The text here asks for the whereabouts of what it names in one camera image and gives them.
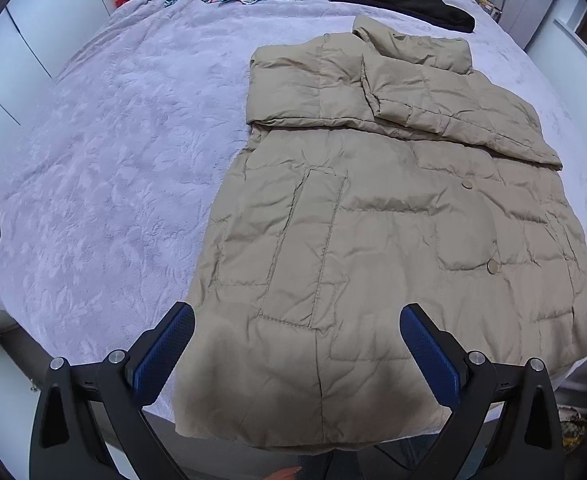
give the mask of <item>white wardrobe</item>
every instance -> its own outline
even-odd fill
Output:
[[[0,176],[34,104],[109,17],[103,0],[11,0],[0,15]]]

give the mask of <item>lavender blanket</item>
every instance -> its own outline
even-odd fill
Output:
[[[408,34],[462,36],[474,67],[529,101],[565,165],[587,234],[587,152],[527,55],[472,0],[459,34],[328,0],[132,0],[62,72],[0,182],[0,301],[72,364],[128,348],[189,288],[210,205],[248,138],[248,62],[264,44],[346,32],[367,14]],[[173,420],[170,379],[150,411]]]

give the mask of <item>jacket pocket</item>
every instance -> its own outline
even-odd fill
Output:
[[[288,162],[247,170],[221,243],[219,285],[266,288],[306,173]]]
[[[261,314],[309,326],[345,177],[308,170],[274,258]]]

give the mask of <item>jacket button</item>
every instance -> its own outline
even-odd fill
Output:
[[[500,264],[496,260],[491,258],[487,262],[487,270],[490,274],[496,274],[500,270]]]

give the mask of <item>person's hand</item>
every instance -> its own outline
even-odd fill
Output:
[[[295,480],[295,474],[302,469],[299,465],[296,467],[288,467],[287,469],[280,469],[269,475],[265,480]]]

